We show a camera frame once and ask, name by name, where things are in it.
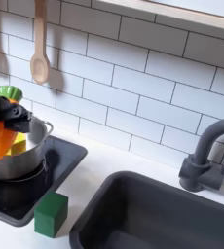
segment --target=wooden spoon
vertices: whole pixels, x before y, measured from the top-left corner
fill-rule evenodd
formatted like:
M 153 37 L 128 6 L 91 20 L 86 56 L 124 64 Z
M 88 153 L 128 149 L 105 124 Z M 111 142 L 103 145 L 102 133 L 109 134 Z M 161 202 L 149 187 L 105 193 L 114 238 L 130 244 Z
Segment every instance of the wooden spoon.
M 46 55 L 47 0 L 35 1 L 35 54 L 30 61 L 30 71 L 38 84 L 48 81 L 50 62 Z

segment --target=black stove burner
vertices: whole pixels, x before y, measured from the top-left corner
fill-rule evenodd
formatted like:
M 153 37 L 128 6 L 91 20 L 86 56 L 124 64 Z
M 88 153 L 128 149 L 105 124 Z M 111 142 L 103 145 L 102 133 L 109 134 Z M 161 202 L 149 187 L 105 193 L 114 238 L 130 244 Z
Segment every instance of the black stove burner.
M 45 160 L 32 173 L 0 181 L 0 220 L 16 227 L 26 225 L 40 198 L 55 191 L 86 154 L 83 147 L 49 137 Z

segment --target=sink basin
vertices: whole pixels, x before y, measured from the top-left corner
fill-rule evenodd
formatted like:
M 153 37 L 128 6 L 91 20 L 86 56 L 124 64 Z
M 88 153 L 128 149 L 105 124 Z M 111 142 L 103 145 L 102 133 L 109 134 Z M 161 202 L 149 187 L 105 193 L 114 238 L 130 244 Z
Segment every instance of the sink basin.
M 72 249 L 224 249 L 224 205 L 132 172 L 108 177 L 70 232 Z

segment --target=faucet spout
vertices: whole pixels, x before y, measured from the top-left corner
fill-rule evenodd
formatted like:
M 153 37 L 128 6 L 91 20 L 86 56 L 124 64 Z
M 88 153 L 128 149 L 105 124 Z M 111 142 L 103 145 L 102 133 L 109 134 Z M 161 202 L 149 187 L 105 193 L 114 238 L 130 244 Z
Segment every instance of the faucet spout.
M 212 124 L 202 134 L 195 153 L 184 160 L 179 183 L 185 190 L 198 192 L 204 187 L 220 189 L 224 180 L 224 165 L 215 167 L 207 158 L 213 143 L 223 134 L 224 120 Z
M 206 164 L 213 143 L 223 134 L 224 120 L 216 122 L 208 127 L 202 134 L 197 145 L 196 151 L 193 155 L 193 163 L 198 165 Z

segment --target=green wooden block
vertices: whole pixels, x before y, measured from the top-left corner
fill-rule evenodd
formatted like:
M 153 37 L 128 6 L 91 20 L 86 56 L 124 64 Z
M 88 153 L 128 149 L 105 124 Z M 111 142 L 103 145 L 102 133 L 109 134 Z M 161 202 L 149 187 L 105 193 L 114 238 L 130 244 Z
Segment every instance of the green wooden block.
M 47 237 L 55 237 L 67 215 L 68 197 L 49 193 L 34 210 L 35 231 Z

